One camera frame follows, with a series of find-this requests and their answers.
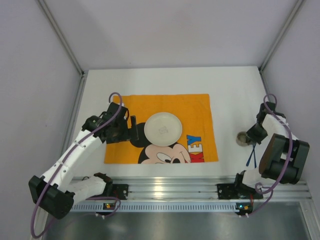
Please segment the white round plate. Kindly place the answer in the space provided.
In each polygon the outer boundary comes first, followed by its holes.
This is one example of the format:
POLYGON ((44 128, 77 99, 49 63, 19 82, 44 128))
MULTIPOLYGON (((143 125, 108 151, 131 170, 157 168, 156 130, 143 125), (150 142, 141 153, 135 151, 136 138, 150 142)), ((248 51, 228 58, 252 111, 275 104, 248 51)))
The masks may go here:
POLYGON ((176 143, 183 132, 181 121, 172 113, 158 112, 145 122, 144 134, 153 145, 167 147, 176 143))

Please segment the orange Mickey placemat cloth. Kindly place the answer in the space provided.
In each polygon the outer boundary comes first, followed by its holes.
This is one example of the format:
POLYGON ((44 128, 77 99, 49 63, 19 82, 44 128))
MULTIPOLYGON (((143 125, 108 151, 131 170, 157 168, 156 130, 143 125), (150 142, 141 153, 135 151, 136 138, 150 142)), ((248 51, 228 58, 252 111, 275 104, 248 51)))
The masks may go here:
POLYGON ((106 146, 105 164, 198 164, 217 162, 213 119, 208 94, 115 96, 136 117, 139 139, 106 146), (182 126, 171 144, 157 146, 145 135, 145 123, 154 114, 170 113, 182 126))

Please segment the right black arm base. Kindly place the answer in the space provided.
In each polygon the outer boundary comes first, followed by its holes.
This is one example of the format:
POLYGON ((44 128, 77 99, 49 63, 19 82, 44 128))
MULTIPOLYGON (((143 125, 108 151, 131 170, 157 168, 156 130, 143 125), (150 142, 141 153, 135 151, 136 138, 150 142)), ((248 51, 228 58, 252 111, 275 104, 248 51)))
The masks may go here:
POLYGON ((254 200, 263 199, 263 195, 256 192, 255 189, 246 185, 236 185, 235 183, 217 184, 217 193, 219 200, 254 200))

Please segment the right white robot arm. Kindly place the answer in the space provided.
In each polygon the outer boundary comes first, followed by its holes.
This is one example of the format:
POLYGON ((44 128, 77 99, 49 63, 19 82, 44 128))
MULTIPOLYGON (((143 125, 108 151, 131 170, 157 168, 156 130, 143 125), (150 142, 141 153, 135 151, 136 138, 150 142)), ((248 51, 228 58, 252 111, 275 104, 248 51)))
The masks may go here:
POLYGON ((259 166, 244 170, 235 177, 234 187, 241 196, 255 193, 263 195, 261 179, 271 179, 277 184, 295 185, 299 182, 310 150, 309 143, 299 140, 290 130, 284 114, 276 112, 276 104, 260 105, 256 123, 245 133, 247 145, 260 145, 270 138, 259 166))

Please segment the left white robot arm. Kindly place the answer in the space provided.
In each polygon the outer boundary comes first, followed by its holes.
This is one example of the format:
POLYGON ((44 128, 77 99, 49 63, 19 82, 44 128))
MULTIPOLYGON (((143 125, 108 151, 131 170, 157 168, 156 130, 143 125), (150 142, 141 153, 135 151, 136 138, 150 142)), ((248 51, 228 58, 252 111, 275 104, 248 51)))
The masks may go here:
POLYGON ((72 184, 76 169, 100 146, 138 139, 137 120, 128 108, 111 102, 100 116, 89 117, 76 139, 60 159, 42 176, 33 176, 29 190, 33 202, 57 220, 74 205, 91 197, 112 197, 113 180, 104 173, 72 184))

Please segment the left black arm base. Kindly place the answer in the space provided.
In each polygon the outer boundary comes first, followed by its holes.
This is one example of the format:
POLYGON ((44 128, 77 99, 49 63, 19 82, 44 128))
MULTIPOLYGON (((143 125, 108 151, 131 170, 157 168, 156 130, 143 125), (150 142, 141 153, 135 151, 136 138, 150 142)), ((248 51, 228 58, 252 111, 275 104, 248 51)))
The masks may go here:
POLYGON ((110 197, 118 198, 119 200, 126 200, 129 194, 128 184, 113 184, 110 192, 110 197))

